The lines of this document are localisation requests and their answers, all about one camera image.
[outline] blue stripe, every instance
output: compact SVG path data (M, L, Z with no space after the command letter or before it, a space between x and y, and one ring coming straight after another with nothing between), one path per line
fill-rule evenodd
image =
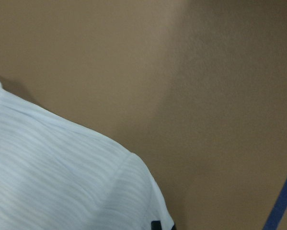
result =
M280 195L264 225L263 230L275 230L280 223L287 208L287 179Z

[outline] blue cord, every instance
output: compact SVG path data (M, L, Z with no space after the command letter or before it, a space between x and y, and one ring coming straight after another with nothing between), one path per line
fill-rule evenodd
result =
M276 203L264 225L263 230L276 230L287 208L287 179Z

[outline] black trim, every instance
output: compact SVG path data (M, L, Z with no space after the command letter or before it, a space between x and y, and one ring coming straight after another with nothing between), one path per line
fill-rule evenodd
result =
M161 221L155 220L151 222L151 230L162 230Z
M176 230L176 226L175 224L173 225L172 229L171 230Z

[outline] tan wall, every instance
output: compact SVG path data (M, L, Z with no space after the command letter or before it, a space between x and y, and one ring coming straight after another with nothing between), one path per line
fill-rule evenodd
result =
M261 229L287 176L287 1L0 1L0 80L139 155L178 230Z

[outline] striped fabric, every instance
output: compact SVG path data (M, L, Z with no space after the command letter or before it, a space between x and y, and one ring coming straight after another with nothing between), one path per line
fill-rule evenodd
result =
M140 157L0 83L0 230L150 230L159 220L174 225Z

